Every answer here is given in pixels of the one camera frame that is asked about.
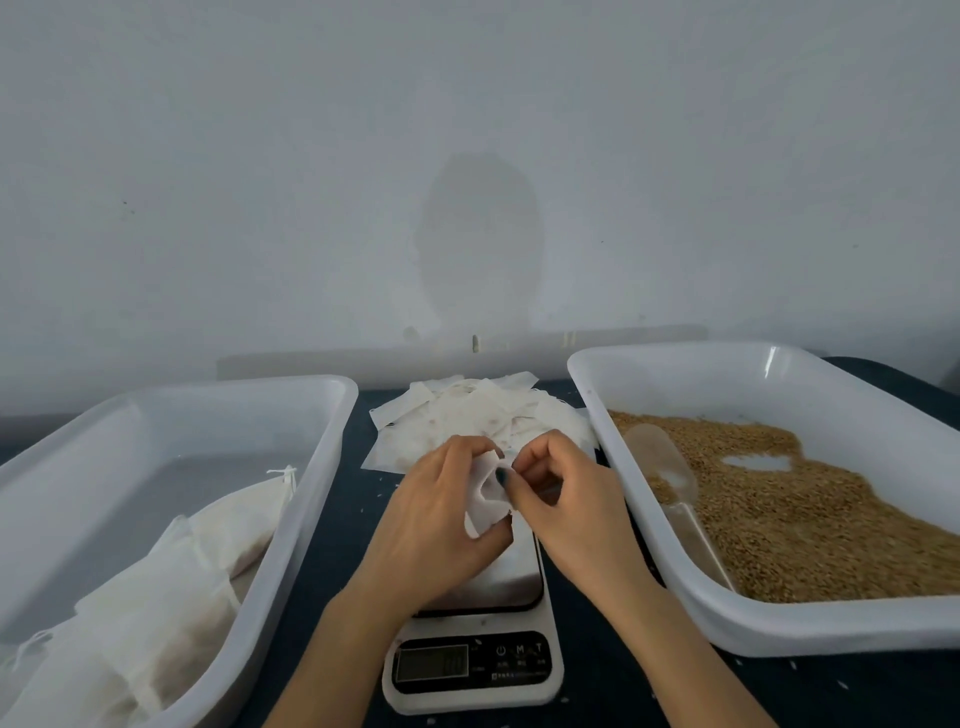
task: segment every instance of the white wall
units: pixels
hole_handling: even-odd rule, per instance
[[[956,0],[6,0],[0,415],[324,367],[556,374],[563,332],[601,329],[939,381],[958,20]]]

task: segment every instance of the grain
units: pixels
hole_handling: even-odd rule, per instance
[[[797,436],[611,411],[621,433],[661,427],[697,476],[697,515],[745,596],[790,603],[960,594],[960,536],[874,495],[863,475],[804,458]],[[789,457],[786,472],[730,465],[731,455]],[[669,485],[651,478],[660,503]]]

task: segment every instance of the digital kitchen scale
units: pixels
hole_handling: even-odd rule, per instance
[[[514,512],[511,546],[403,626],[380,682],[394,710],[413,716],[543,705],[563,681],[540,545]]]

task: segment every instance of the white plastic tray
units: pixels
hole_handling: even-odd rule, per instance
[[[960,433],[816,356],[764,343],[587,349],[567,364],[667,587],[707,638],[752,657],[960,646],[960,596],[768,604],[697,569],[607,409],[784,427],[807,457],[863,473],[906,513],[960,533]]]
[[[230,725],[313,536],[356,397],[342,376],[143,390],[94,407],[0,467],[0,642],[69,619],[78,599],[146,555],[175,516],[293,465],[297,492],[220,654],[144,723]]]

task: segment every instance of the hand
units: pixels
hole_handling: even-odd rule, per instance
[[[403,622],[493,563],[514,540],[510,516],[477,539],[464,528],[470,464],[492,449],[489,438],[454,436],[418,460],[390,498],[349,587]]]
[[[549,505],[540,494],[552,492],[558,481],[560,496]],[[657,586],[616,473],[590,460],[563,433],[547,432],[521,450],[506,490],[557,568],[608,618],[628,591]]]

